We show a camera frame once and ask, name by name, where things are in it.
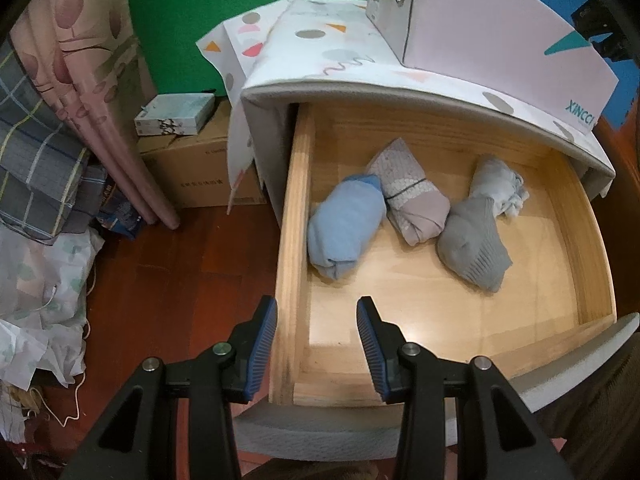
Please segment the blue rolled sock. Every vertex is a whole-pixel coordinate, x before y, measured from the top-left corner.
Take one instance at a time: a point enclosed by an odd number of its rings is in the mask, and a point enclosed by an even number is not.
[[[385,213],[380,179],[365,174],[348,176],[309,219],[309,261],[320,274],[337,280],[356,266]]]

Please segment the white box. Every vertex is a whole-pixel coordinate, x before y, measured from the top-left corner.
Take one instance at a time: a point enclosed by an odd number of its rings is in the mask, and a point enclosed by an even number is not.
[[[504,92],[583,132],[618,82],[539,0],[367,0],[367,16],[405,66]]]
[[[213,112],[213,94],[160,94],[136,117],[139,136],[196,135]]]

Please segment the open drawer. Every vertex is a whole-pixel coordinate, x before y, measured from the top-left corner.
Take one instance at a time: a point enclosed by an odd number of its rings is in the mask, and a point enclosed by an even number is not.
[[[589,200],[569,164],[533,136],[481,121],[367,102],[301,105],[289,165],[278,275],[270,399],[277,404],[373,406],[356,302],[439,357],[490,356],[508,377],[558,359],[616,320],[609,263]],[[497,219],[513,261],[495,294],[438,259],[435,240],[409,247],[385,218],[354,270],[336,282],[308,264],[306,224],[344,177],[402,137],[428,179],[455,203],[476,161],[497,155],[525,181],[519,216]]]

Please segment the pink curtain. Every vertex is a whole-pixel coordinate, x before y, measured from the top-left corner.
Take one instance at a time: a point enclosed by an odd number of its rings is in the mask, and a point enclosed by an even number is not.
[[[128,0],[32,0],[11,31],[45,102],[91,148],[146,222],[179,218],[136,148],[134,117],[156,90]]]

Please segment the pink patterned rolled sock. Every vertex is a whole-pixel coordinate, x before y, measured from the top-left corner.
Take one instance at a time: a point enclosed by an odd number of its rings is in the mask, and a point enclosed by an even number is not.
[[[409,245],[442,232],[449,199],[427,179],[404,140],[398,138],[387,145],[369,163],[367,173],[380,178],[387,217]]]

